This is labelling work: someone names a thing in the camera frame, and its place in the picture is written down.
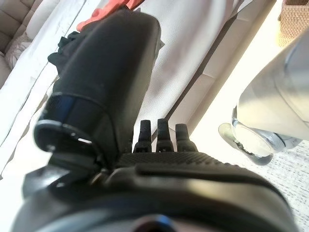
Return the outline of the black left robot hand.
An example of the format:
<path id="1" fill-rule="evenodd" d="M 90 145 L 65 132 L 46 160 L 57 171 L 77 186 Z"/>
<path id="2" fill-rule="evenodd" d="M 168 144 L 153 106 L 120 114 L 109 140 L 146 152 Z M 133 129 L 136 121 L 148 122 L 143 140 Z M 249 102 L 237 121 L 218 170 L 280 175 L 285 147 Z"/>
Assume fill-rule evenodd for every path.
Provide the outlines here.
<path id="1" fill-rule="evenodd" d="M 59 79 L 33 132 L 48 164 L 26 174 L 14 232 L 295 232 L 283 195 L 261 176 L 198 152 L 185 124 L 133 129 L 161 28 L 123 7 L 60 41 Z"/>

